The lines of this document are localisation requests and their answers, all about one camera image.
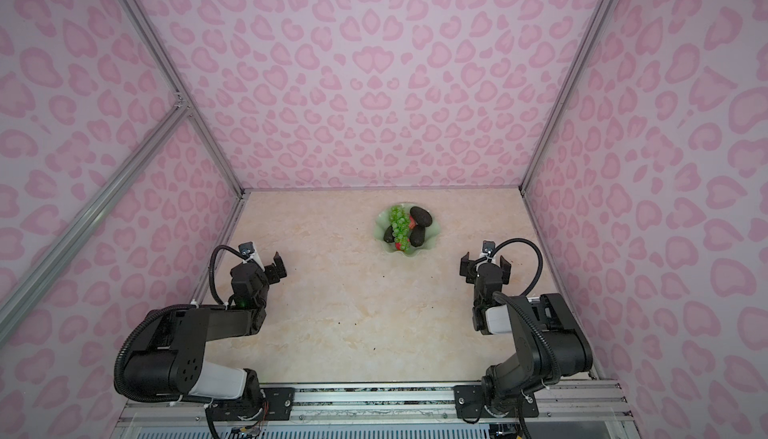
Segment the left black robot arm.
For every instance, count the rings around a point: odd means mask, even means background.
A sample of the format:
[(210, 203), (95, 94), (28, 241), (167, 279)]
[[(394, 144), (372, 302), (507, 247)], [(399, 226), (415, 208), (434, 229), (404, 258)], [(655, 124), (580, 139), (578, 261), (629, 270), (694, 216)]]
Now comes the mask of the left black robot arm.
[(257, 373), (208, 362), (208, 343), (258, 334), (267, 315), (270, 287), (287, 277), (282, 257), (260, 262), (250, 243), (234, 249), (219, 245), (211, 255), (235, 254), (230, 270), (232, 294), (212, 304), (175, 304), (155, 309), (128, 335), (114, 363), (116, 392), (140, 403), (196, 403), (213, 421), (264, 420), (268, 399)]

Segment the green grape bunch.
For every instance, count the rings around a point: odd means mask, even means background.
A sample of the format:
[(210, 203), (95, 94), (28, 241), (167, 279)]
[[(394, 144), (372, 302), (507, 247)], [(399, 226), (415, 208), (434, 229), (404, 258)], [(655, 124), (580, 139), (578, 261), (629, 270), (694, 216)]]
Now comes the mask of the green grape bunch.
[(401, 205), (392, 206), (389, 210), (390, 225), (393, 226), (395, 243), (401, 244), (402, 252), (409, 252), (411, 244), (409, 242), (409, 235), (411, 229), (409, 228), (410, 215), (406, 212), (405, 208)]

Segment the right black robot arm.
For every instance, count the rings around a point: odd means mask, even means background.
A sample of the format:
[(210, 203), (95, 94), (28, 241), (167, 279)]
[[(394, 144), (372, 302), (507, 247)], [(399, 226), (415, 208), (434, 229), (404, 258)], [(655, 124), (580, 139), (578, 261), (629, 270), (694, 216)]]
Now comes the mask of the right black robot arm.
[(475, 424), (482, 418), (534, 418), (539, 415), (535, 393), (561, 379), (589, 371), (593, 352), (563, 296), (509, 296), (511, 264), (501, 258), (460, 261), (459, 275), (473, 286), (472, 323), (483, 335), (512, 336), (514, 352), (491, 365), (480, 382), (456, 386), (457, 417)]

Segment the dark avocado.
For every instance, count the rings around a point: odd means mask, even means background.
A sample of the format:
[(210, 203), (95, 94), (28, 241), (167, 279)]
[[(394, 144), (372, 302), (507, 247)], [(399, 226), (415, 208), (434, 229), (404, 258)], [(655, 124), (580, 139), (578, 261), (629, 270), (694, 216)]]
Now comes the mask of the dark avocado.
[(414, 226), (409, 235), (409, 242), (414, 248), (421, 247), (426, 238), (426, 227), (423, 225)]
[(412, 206), (409, 210), (410, 217), (412, 216), (418, 225), (423, 225), (426, 228), (433, 223), (432, 215), (424, 208), (420, 206)]
[(385, 230), (383, 240), (385, 243), (388, 243), (388, 244), (395, 243), (394, 229), (392, 225), (389, 225)]

